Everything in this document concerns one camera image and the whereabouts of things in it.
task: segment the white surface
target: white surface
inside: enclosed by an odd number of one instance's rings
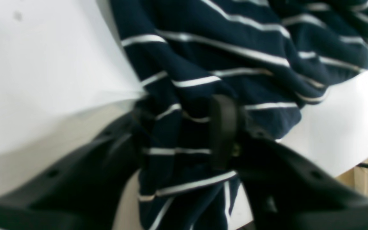
[[[238,189],[237,197],[235,199],[234,208],[231,213],[231,221],[228,229],[236,230],[240,227],[253,221],[251,207],[245,192],[244,186],[241,185]]]
[[[140,92],[95,1],[0,0],[0,153]]]
[[[307,106],[282,143],[333,176],[368,158],[368,72],[337,86],[320,105]]]
[[[116,36],[105,0],[0,0],[0,195],[131,102],[102,105],[142,94]],[[368,72],[333,87],[303,116],[283,143],[333,176],[366,159]]]

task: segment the striped shirt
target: striped shirt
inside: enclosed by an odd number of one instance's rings
[[[226,230],[239,179],[208,167],[208,101],[237,99],[276,139],[333,84],[368,70],[368,0],[112,0],[156,102],[140,172],[146,230]]]

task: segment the hole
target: hole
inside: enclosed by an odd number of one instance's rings
[[[22,13],[18,11],[13,12],[13,18],[19,22],[22,21]]]
[[[323,176],[322,176],[319,172],[312,171],[312,172],[310,172],[310,174],[311,174],[314,178],[316,178],[316,179],[318,179],[318,180],[323,179]]]
[[[48,173],[48,177],[49,178],[54,178],[54,177],[56,177],[57,175],[59,175],[59,170],[52,170],[52,171],[50,171],[49,173]]]
[[[258,136],[258,137],[264,137],[264,136],[265,136],[265,134],[264,134],[263,132],[257,132],[257,136]]]

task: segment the navy striped fabric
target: navy striped fabric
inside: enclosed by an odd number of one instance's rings
[[[327,88],[368,70],[368,0],[112,0],[155,99],[140,172],[146,230],[226,230],[239,179],[208,167],[208,101],[237,99],[275,138]]]

